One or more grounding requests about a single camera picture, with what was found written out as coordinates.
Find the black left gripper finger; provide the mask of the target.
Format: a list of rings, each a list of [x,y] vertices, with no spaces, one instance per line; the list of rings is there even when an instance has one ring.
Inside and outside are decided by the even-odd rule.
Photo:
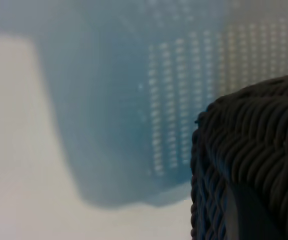
[[[281,240],[267,209],[245,184],[227,186],[226,233],[229,240]]]

